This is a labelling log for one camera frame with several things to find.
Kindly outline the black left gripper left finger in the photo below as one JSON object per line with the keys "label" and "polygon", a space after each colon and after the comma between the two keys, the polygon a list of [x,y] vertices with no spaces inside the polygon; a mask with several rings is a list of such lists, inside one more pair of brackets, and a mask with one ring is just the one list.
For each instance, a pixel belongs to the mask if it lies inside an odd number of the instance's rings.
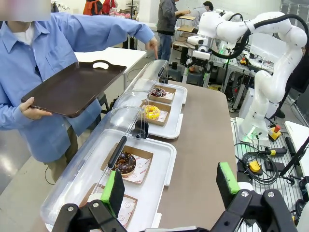
{"label": "black left gripper left finger", "polygon": [[54,232],[125,232],[117,220],[125,192],[120,171],[112,171],[99,199],[79,207],[68,203],[61,207],[52,231]]}

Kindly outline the person's right hand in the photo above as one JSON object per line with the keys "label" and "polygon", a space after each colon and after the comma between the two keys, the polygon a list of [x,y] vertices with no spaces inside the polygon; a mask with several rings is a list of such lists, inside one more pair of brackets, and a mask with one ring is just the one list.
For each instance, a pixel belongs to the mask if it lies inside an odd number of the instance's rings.
{"label": "person's right hand", "polygon": [[24,103],[21,103],[19,105],[19,109],[21,113],[31,119],[31,120],[38,120],[41,119],[44,116],[52,116],[52,113],[40,110],[37,108],[32,108],[32,104],[34,103],[34,97],[30,97],[28,100],[26,100]]}

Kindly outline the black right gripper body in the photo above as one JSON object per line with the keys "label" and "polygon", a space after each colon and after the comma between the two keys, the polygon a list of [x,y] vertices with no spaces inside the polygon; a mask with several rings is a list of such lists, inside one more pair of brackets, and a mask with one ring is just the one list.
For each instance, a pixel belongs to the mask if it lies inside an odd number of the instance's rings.
{"label": "black right gripper body", "polygon": [[200,59],[200,58],[191,57],[190,66],[197,65],[197,66],[200,66],[200,67],[206,67],[207,64],[208,64],[207,59],[203,60],[203,59]]}

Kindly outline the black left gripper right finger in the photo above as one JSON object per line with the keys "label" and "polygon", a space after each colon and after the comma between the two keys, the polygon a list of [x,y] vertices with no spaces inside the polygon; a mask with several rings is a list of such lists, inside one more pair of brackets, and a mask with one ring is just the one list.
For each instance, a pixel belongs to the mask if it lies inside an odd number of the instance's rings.
{"label": "black left gripper right finger", "polygon": [[295,232],[297,228],[282,194],[276,189],[262,194],[240,189],[227,162],[219,162],[216,183],[225,211],[211,232],[236,232],[244,220],[253,220],[262,232]]}

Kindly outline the person's left hand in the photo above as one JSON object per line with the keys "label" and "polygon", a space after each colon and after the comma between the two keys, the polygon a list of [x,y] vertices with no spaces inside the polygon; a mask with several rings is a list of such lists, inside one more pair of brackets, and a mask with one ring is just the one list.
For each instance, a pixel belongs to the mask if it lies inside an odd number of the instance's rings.
{"label": "person's left hand", "polygon": [[155,36],[145,44],[147,51],[153,50],[155,59],[158,59],[158,42]]}

